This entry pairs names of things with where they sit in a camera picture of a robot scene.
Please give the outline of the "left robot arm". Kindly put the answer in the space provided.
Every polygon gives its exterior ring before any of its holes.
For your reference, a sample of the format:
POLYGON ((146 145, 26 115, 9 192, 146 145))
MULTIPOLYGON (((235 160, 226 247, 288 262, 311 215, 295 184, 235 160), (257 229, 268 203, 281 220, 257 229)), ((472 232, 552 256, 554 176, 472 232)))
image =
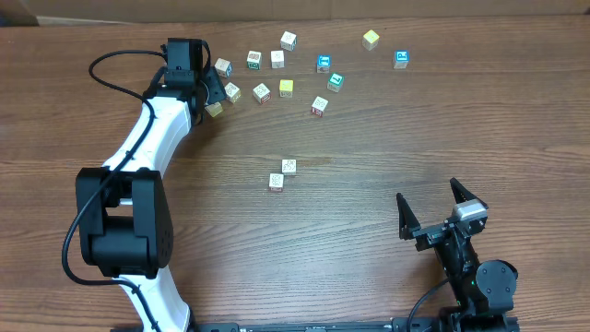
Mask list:
POLYGON ((155 52, 164 61, 143 93, 141 113, 125 142, 100 167, 76 178, 77 215, 62 247, 65 274, 80 285, 117 285, 134 305, 141 331, 196 331, 198 325, 171 275, 173 225, 162 182, 171 157, 206 108, 227 94, 211 66, 206 41, 170 38, 155 52), (73 236, 101 279, 69 266, 73 236))

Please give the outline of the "white block elephant picture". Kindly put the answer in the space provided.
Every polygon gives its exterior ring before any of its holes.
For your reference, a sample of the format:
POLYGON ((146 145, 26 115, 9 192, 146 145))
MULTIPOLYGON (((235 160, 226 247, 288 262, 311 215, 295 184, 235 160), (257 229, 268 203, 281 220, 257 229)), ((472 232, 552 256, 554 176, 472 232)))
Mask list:
POLYGON ((295 175, 297 172, 297 161, 296 160, 282 160, 281 171, 285 175, 295 175))

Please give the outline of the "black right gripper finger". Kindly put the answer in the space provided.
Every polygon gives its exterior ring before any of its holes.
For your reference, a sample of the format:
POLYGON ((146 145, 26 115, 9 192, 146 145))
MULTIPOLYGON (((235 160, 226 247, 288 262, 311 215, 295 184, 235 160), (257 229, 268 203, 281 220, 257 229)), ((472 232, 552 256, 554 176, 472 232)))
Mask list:
POLYGON ((396 194, 396 203, 399 213, 399 238, 411 240, 414 232, 421 229, 420 223, 401 193, 396 194))
POLYGON ((450 179, 450 185, 456 204, 465 203, 471 200, 477 200, 479 203, 484 204, 483 200, 467 190, 456 178, 453 177, 450 179))

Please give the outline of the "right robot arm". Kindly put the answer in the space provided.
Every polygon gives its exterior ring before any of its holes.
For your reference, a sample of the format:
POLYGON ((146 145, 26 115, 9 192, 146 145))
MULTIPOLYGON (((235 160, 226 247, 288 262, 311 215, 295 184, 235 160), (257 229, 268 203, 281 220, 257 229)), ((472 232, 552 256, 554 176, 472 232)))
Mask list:
POLYGON ((450 180, 455 205, 451 216, 426 228, 400 193, 399 238, 414 240, 416 249, 433 249, 445 279, 422 295, 408 317, 394 318, 394 331, 518 331, 518 320, 509 317, 518 279, 517 269, 503 260, 480 262, 471 238, 485 229, 488 205, 455 178, 450 180), (456 305, 443 307, 436 317, 416 317, 420 306, 448 284, 456 305))

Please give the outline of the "white block red trim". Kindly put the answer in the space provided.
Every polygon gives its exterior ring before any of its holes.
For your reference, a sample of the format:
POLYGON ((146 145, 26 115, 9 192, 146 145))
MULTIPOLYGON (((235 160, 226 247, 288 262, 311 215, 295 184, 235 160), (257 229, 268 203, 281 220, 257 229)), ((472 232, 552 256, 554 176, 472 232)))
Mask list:
POLYGON ((268 178, 268 190, 271 192, 282 192, 284 190, 283 173, 270 173, 268 178))

